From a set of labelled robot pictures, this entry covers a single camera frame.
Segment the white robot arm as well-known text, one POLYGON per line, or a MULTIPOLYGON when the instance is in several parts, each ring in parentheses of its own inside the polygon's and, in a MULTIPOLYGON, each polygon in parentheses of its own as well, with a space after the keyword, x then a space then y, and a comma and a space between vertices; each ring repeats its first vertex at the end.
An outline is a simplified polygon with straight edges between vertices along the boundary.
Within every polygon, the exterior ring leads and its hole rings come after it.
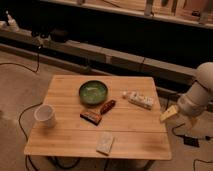
POLYGON ((206 62, 196 69, 195 81, 190 89, 179 97, 176 105, 170 106, 160 115, 160 121, 165 122, 181 113, 188 118, 191 125, 194 125, 197 117, 206 110, 212 100, 213 62, 206 62))

